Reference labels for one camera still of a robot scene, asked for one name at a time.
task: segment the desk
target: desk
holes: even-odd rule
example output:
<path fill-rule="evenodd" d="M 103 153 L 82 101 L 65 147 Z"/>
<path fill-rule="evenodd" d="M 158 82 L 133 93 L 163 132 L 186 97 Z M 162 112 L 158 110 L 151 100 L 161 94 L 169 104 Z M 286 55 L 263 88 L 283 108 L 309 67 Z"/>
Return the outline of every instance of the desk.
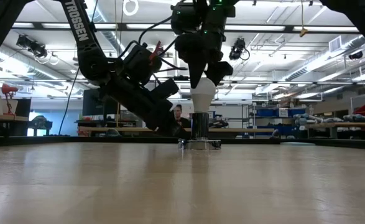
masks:
<path fill-rule="evenodd" d="M 330 137 L 337 139 L 337 128 L 365 128 L 365 123 L 351 123 L 351 122 L 337 122 L 337 123 L 320 123 L 320 124 L 307 124 L 305 127 L 308 129 L 319 129 L 319 128 L 329 128 Z"/>
<path fill-rule="evenodd" d="M 28 121 L 28 117 L 0 114 L 0 135 L 26 136 Z"/>
<path fill-rule="evenodd" d="M 154 133 L 154 131 L 150 130 L 149 128 L 100 128 L 100 127 L 85 127 L 85 126 L 79 126 L 79 131 L 96 131 L 96 132 L 106 132 L 109 129 L 114 129 L 116 131 L 122 132 L 124 135 L 141 135 L 142 133 Z M 210 128 L 208 130 L 212 136 L 214 136 L 214 133 L 229 133 L 231 134 L 237 134 L 237 133 L 272 133 L 274 132 L 273 128 L 259 128 L 259 129 L 244 129 L 244 128 Z"/>

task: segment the table surface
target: table surface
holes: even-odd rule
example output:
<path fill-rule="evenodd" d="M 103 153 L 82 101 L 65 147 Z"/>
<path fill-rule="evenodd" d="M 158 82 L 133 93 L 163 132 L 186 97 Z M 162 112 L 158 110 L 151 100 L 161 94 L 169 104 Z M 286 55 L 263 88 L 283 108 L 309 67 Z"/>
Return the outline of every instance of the table surface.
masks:
<path fill-rule="evenodd" d="M 0 224 L 365 223 L 365 150 L 0 147 Z"/>
<path fill-rule="evenodd" d="M 365 123 L 350 123 L 350 122 L 336 122 L 336 123 L 320 123 L 320 124 L 307 124 L 306 128 L 334 128 L 334 127 L 342 127 L 342 128 L 365 128 Z"/>
<path fill-rule="evenodd" d="M 0 114 L 0 121 L 29 121 L 29 118 L 22 116 Z"/>
<path fill-rule="evenodd" d="M 84 127 L 79 126 L 78 129 L 80 131 L 107 131 L 109 129 L 115 129 L 117 131 L 130 131 L 130 132 L 153 132 L 149 128 L 101 128 L 101 127 Z M 244 129 L 244 128 L 210 128 L 209 132 L 218 132 L 218 133 L 225 133 L 225 132 L 232 132 L 232 133 L 264 133 L 273 132 L 273 128 L 257 128 L 257 129 Z"/>

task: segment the ceiling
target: ceiling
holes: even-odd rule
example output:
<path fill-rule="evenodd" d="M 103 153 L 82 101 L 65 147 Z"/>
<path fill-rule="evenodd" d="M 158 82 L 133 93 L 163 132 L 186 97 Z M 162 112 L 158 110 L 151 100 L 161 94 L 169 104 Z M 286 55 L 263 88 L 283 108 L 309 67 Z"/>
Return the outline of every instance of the ceiling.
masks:
<path fill-rule="evenodd" d="M 133 1 L 125 0 L 126 11 L 132 12 L 135 8 Z M 103 22 L 118 23 L 118 24 L 133 24 L 133 23 L 156 23 L 171 15 L 170 6 L 175 4 L 173 0 L 138 0 L 137 12 L 134 15 L 128 16 L 123 12 L 122 0 L 98 0 L 98 7 L 96 14 L 103 16 Z M 95 0 L 86 0 L 88 6 L 88 14 L 92 13 Z M 303 11 L 300 1 L 257 1 L 257 5 L 253 6 L 252 1 L 240 1 L 236 5 L 236 17 L 229 18 L 227 24 L 234 25 L 283 25 L 283 26 L 301 26 L 302 13 L 303 21 L 306 26 L 353 26 L 348 18 L 341 13 L 331 11 L 320 2 L 314 1 L 313 6 L 309 6 L 309 1 L 304 1 Z M 26 4 L 24 10 L 21 12 L 17 22 L 66 22 L 65 13 L 59 2 L 50 0 L 36 0 Z M 130 41 L 137 40 L 140 31 L 117 31 L 116 38 L 120 40 L 123 46 L 126 46 Z M 13 29 L 10 31 L 4 41 L 4 45 L 12 50 L 17 51 L 16 55 L 22 54 L 29 57 L 34 62 L 33 56 L 27 50 L 21 50 L 16 45 L 19 35 L 27 35 L 30 39 L 35 40 L 41 44 L 45 44 L 46 49 L 59 58 L 56 65 L 47 62 L 41 66 L 45 66 L 50 71 L 53 71 L 59 79 L 74 78 L 71 70 L 77 70 L 76 62 L 73 57 L 76 57 L 75 40 L 71 31 L 65 30 L 37 30 L 37 29 Z M 117 56 L 117 51 L 113 48 L 106 37 L 98 32 L 96 33 L 99 44 L 107 55 L 112 53 L 113 57 Z M 255 33 L 255 32 L 226 32 L 226 42 L 223 44 L 222 51 L 224 53 L 223 60 L 228 61 L 234 67 L 234 73 L 231 77 L 226 77 L 225 80 L 280 80 L 282 74 L 287 71 L 305 63 L 309 58 L 318 55 L 321 52 L 329 49 L 329 42 L 341 36 L 342 40 L 351 40 L 358 36 L 358 34 L 306 34 L 300 37 L 297 33 L 294 34 L 272 34 L 272 33 Z M 161 41 L 164 47 L 171 43 L 176 35 L 167 30 L 147 32 L 143 37 L 143 42 L 146 42 L 150 48 L 154 48 L 158 41 Z M 228 58 L 231 46 L 237 38 L 244 38 L 246 47 L 251 53 L 251 57 L 247 61 L 237 60 L 230 61 Z M 313 70 L 316 75 L 309 73 L 306 75 L 306 80 L 317 81 L 314 77 L 324 77 L 326 75 L 335 73 L 339 70 L 345 69 L 347 66 L 353 66 L 356 63 L 365 60 L 365 46 L 362 47 L 364 56 L 361 60 L 344 61 L 344 57 L 336 57 L 330 63 L 324 66 L 317 67 Z M 171 57 L 173 57 L 174 49 L 170 50 Z M 180 67 L 187 67 L 183 61 L 174 58 L 168 58 L 169 62 L 176 62 Z M 178 71 L 178 75 L 188 76 L 187 71 Z M 78 79 L 84 79 L 83 75 L 79 75 Z M 231 93 L 240 89 L 255 90 L 261 84 L 240 85 L 238 83 L 225 84 L 219 86 L 219 89 L 232 88 Z M 180 85 L 182 88 L 189 88 L 188 85 Z M 82 84 L 77 88 L 94 88 L 90 84 Z M 270 93 L 277 95 L 289 88 L 275 88 Z M 59 95 L 52 96 L 64 97 L 65 92 L 60 91 Z M 38 93 L 29 93 L 29 96 L 35 96 Z"/>

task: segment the man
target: man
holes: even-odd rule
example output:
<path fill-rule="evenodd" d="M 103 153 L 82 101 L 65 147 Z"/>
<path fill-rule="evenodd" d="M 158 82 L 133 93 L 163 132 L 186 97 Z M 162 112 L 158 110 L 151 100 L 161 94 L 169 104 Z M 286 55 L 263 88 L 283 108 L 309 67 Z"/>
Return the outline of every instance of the man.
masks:
<path fill-rule="evenodd" d="M 175 106 L 175 108 L 174 108 L 175 120 L 183 128 L 190 128 L 190 121 L 188 119 L 186 119 L 186 118 L 182 118 L 181 117 L 181 113 L 182 113 L 182 106 L 181 105 Z"/>

